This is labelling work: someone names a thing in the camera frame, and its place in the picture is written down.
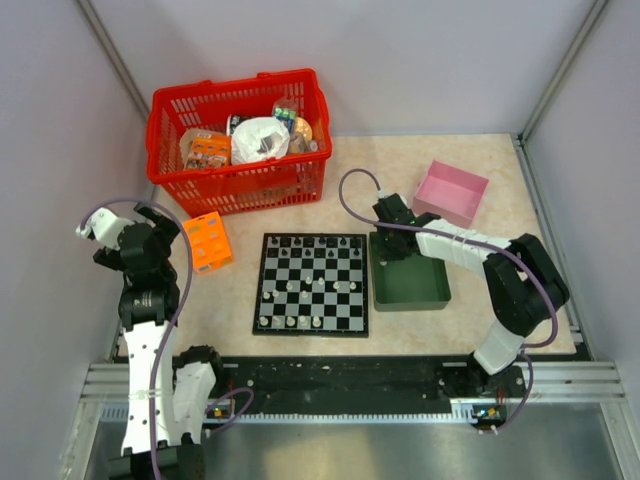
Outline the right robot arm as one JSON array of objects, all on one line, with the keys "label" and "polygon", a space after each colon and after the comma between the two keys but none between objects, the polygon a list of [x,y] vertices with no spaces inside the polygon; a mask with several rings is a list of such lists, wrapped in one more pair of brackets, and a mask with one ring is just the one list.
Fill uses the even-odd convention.
[{"label": "right robot arm", "polygon": [[482,277],[495,320],[463,367],[444,369],[439,384],[449,397],[487,396],[504,380],[517,355],[533,348],[530,335],[550,322],[551,344],[568,287],[538,237],[488,237],[424,213],[416,215],[398,194],[380,193],[370,235],[374,306],[379,311],[440,310],[451,299],[445,265]]}]

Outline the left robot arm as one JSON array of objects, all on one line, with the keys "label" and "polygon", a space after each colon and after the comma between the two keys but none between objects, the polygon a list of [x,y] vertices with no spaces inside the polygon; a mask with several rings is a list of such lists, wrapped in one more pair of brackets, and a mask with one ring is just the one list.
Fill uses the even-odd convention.
[{"label": "left robot arm", "polygon": [[171,245],[184,229],[157,204],[136,203],[141,222],[110,206],[92,209],[76,229],[77,236],[100,243],[94,262],[123,276],[118,315],[128,352],[128,420],[109,476],[196,479],[204,473],[206,403],[224,390],[227,374],[210,346],[172,354],[186,294],[170,262]]}]

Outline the black and white chessboard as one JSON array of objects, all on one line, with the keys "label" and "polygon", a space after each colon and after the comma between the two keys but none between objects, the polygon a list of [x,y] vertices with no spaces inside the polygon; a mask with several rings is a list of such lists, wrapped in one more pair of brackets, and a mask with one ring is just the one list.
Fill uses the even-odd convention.
[{"label": "black and white chessboard", "polygon": [[252,333],[369,336],[367,237],[266,233]]}]

